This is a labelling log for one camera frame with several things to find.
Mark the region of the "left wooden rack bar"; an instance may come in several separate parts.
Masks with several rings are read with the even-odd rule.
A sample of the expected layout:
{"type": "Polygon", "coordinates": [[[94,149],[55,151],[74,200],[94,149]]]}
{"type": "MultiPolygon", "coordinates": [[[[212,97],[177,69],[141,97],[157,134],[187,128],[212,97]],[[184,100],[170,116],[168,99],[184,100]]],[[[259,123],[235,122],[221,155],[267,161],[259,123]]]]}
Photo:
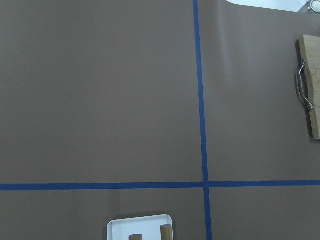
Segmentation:
{"type": "Polygon", "coordinates": [[[143,239],[143,236],[142,234],[132,234],[128,237],[129,240],[142,240],[143,239]]]}

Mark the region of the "white rack tray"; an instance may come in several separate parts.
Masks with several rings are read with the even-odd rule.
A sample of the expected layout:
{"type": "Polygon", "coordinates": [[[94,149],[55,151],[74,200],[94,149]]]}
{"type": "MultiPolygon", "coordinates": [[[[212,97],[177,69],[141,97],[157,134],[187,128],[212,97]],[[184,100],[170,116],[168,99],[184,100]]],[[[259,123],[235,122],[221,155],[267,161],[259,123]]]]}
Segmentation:
{"type": "Polygon", "coordinates": [[[161,226],[171,225],[173,221],[167,214],[115,219],[106,227],[107,240],[128,240],[129,236],[141,234],[143,240],[160,240],[161,226]]]}

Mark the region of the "wooden cutting board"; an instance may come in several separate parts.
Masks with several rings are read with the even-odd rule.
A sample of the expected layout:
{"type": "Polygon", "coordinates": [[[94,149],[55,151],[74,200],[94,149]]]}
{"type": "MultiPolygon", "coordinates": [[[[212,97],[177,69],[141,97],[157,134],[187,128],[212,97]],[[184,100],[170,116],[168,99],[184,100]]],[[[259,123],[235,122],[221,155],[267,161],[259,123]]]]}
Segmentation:
{"type": "Polygon", "coordinates": [[[309,111],[312,137],[320,138],[320,38],[303,35],[299,41],[301,56],[297,70],[298,90],[309,111]]]}

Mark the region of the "wooden rack bar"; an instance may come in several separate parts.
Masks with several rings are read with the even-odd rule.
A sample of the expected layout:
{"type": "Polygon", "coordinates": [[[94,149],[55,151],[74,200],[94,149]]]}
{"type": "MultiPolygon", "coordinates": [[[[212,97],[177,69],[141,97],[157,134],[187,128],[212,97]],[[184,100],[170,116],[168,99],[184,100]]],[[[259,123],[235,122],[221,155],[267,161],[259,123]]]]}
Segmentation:
{"type": "Polygon", "coordinates": [[[173,240],[173,228],[170,224],[160,226],[161,240],[173,240]]]}
{"type": "Polygon", "coordinates": [[[143,236],[142,234],[132,234],[128,237],[129,240],[142,240],[143,239],[143,236]]]}

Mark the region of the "right wooden rack bar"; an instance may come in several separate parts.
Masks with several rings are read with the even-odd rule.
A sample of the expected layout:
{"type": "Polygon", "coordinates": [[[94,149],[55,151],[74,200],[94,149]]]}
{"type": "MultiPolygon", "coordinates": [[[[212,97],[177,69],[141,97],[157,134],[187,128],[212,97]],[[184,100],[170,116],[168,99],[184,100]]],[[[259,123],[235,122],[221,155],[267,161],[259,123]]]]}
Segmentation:
{"type": "Polygon", "coordinates": [[[161,240],[173,240],[173,228],[170,224],[160,226],[161,240]]]}

